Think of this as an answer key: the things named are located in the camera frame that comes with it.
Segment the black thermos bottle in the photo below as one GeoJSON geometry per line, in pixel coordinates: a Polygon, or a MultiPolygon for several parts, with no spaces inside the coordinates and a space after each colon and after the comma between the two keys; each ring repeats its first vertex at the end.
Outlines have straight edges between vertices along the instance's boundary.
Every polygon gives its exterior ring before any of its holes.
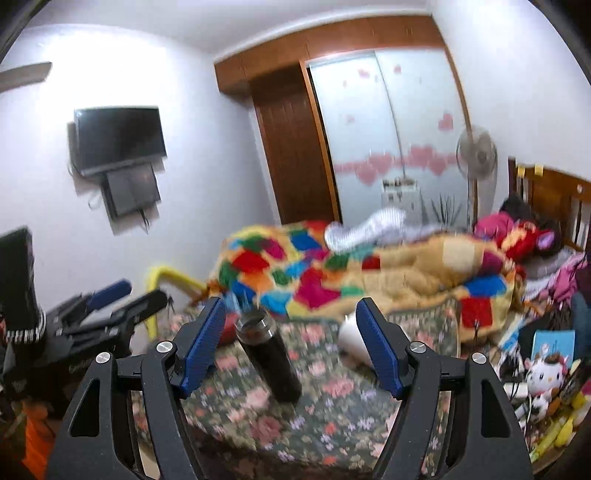
{"type": "Polygon", "coordinates": [[[239,317],[235,333],[273,398],[280,403],[297,403],[301,382],[276,320],[264,309],[253,309],[239,317]]]}

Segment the yellow foam-padded pipe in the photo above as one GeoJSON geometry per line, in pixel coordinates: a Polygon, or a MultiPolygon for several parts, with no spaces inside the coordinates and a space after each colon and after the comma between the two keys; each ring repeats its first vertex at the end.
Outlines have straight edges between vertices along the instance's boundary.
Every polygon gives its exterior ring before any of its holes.
{"type": "Polygon", "coordinates": [[[182,298],[188,299],[189,305],[200,303],[208,294],[204,281],[165,265],[154,266],[148,270],[146,292],[151,293],[154,290],[162,290],[168,295],[168,300],[163,313],[156,313],[144,321],[149,341],[158,339],[160,328],[169,325],[177,314],[175,298],[179,293],[182,298]]]}

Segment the white cow plush toy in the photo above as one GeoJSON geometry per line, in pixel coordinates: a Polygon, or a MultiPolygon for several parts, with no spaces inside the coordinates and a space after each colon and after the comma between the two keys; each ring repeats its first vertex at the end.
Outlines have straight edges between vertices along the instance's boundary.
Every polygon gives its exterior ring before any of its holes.
{"type": "Polygon", "coordinates": [[[568,369],[560,353],[537,355],[533,360],[527,359],[525,367],[531,399],[530,420],[537,423],[546,417],[551,402],[564,385],[568,369]]]}

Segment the blue booklet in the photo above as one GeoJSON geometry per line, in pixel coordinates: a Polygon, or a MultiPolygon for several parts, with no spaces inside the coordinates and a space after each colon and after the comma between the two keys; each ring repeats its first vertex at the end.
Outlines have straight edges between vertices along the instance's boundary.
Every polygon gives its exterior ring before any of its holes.
{"type": "Polygon", "coordinates": [[[562,362],[570,368],[574,356],[575,339],[574,330],[538,330],[533,337],[531,359],[559,354],[562,362]]]}

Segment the green floral tablecloth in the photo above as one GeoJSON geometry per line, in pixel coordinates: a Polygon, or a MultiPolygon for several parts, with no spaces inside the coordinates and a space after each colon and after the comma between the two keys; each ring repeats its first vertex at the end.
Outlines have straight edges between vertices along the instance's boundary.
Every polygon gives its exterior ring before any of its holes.
{"type": "Polygon", "coordinates": [[[238,342],[217,350],[211,375],[181,403],[211,477],[370,478],[401,404],[339,346],[355,305],[280,320],[301,381],[294,404],[273,398],[238,342]]]}

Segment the colourful patchwork blanket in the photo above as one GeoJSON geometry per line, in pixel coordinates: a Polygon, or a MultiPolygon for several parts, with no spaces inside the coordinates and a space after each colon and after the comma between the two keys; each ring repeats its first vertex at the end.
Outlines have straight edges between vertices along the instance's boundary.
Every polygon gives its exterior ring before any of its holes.
{"type": "Polygon", "coordinates": [[[460,303],[459,338],[487,337],[520,304],[522,268],[497,246],[466,234],[335,253],[324,221],[252,225],[225,239],[207,280],[209,295],[273,314],[345,319],[372,298],[383,313],[460,303]]]}

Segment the red plush toy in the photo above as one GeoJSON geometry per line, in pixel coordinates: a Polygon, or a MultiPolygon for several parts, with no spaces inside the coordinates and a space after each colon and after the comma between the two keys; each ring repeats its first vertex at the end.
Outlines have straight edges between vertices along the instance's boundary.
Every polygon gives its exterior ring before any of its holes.
{"type": "Polygon", "coordinates": [[[501,240],[499,248],[508,259],[522,264],[535,255],[549,251],[555,237],[552,229],[540,229],[532,222],[517,222],[501,240]]]}

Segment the white grey crumpled clothes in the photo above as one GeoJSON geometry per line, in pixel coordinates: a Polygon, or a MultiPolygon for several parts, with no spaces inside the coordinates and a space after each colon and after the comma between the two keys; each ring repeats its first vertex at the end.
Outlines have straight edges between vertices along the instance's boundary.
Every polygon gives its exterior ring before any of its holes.
{"type": "Polygon", "coordinates": [[[454,227],[434,223],[412,225],[405,211],[386,207],[353,227],[332,222],[325,228],[325,245],[334,253],[349,253],[363,246],[388,246],[415,243],[436,234],[458,233],[454,227]]]}

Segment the brown wooden door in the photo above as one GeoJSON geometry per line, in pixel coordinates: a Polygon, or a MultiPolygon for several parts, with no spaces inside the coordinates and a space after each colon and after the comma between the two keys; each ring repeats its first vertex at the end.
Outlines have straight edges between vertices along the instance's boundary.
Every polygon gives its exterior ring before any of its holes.
{"type": "Polygon", "coordinates": [[[339,221],[329,147],[304,63],[253,80],[250,92],[283,224],[339,221]]]}

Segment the wooden bed headboard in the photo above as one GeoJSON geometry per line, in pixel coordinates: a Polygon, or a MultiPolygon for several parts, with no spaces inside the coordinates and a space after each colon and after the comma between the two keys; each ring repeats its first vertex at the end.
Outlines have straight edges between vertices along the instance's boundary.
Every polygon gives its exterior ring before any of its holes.
{"type": "Polygon", "coordinates": [[[532,211],[560,225],[563,243],[590,252],[590,182],[541,164],[507,160],[509,191],[518,194],[532,211]]]}

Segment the white box appliance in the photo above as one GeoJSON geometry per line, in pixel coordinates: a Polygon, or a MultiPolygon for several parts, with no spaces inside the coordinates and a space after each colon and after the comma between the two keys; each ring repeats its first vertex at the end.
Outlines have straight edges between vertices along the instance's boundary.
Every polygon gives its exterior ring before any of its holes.
{"type": "Polygon", "coordinates": [[[406,218],[420,223],[422,218],[421,194],[417,182],[406,177],[394,180],[384,179],[382,206],[398,208],[406,213],[406,218]]]}

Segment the white standing fan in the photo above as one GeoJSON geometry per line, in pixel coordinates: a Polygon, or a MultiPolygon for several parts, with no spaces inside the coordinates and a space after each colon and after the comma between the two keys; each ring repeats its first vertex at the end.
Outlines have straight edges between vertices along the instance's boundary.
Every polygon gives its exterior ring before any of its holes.
{"type": "Polygon", "coordinates": [[[479,126],[468,126],[458,139],[456,163],[468,181],[470,224],[474,226],[479,213],[478,184],[496,171],[498,163],[497,147],[489,131],[479,126]]]}

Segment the frosted wardrobe sliding doors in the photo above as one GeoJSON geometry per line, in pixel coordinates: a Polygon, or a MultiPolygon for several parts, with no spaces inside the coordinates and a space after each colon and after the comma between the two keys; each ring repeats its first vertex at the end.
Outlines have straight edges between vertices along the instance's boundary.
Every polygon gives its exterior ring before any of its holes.
{"type": "Polygon", "coordinates": [[[342,223],[383,208],[384,179],[417,182],[422,218],[464,229],[467,179],[456,163],[465,127],[457,82],[442,49],[369,51],[308,67],[332,161],[342,223]]]}

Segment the small black wall monitor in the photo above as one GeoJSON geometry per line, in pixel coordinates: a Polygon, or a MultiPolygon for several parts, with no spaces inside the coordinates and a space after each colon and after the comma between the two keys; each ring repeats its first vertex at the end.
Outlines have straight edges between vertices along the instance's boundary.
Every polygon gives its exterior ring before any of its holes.
{"type": "Polygon", "coordinates": [[[160,201],[156,176],[150,164],[107,172],[102,192],[111,220],[144,212],[160,201]]]}

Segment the wall-mounted black television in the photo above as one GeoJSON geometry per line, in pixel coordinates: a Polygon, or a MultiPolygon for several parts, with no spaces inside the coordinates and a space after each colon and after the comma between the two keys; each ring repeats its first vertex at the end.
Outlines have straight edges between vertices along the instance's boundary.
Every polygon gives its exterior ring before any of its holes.
{"type": "Polygon", "coordinates": [[[74,112],[77,173],[102,173],[167,156],[157,107],[99,107],[74,112]]]}

